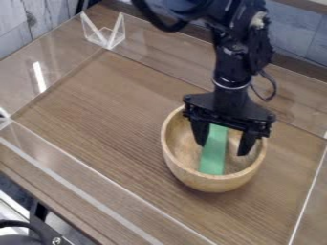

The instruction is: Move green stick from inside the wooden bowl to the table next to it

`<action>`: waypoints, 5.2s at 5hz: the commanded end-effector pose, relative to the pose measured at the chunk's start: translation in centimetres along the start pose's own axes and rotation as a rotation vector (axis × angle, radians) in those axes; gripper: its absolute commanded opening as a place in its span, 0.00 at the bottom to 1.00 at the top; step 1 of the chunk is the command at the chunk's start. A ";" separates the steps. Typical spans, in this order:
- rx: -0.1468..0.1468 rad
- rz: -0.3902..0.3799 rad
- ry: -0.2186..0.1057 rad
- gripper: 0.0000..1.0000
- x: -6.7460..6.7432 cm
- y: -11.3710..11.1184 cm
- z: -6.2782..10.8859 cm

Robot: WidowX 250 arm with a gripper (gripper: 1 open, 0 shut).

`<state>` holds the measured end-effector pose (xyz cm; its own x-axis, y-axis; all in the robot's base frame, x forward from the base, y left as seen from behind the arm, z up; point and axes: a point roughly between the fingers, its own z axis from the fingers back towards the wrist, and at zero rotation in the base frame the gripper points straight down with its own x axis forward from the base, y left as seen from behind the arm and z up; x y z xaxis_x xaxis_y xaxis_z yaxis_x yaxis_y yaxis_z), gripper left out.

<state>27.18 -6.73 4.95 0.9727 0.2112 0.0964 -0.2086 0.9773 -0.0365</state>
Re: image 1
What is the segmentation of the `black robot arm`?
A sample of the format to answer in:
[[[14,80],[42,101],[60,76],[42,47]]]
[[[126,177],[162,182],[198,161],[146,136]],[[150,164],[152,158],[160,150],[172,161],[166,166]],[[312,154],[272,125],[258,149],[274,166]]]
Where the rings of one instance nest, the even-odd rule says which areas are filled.
[[[264,0],[164,0],[164,6],[176,18],[166,24],[152,11],[145,0],[132,0],[133,6],[149,23],[166,33],[176,33],[194,20],[210,30],[216,53],[212,76],[214,90],[188,94],[182,115],[190,121],[194,141],[204,145],[212,124],[238,130],[237,148],[246,155],[254,142],[270,133],[274,114],[254,103],[252,79],[265,76],[273,47],[268,36],[268,10]]]

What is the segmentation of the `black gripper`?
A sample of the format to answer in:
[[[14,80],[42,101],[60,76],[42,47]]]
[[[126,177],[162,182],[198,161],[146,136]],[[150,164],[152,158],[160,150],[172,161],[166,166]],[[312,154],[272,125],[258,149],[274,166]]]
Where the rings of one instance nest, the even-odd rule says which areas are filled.
[[[209,123],[242,131],[237,155],[245,156],[258,138],[269,137],[276,115],[253,102],[248,89],[221,89],[213,92],[186,94],[184,116],[190,121],[194,142],[204,146],[209,135]]]

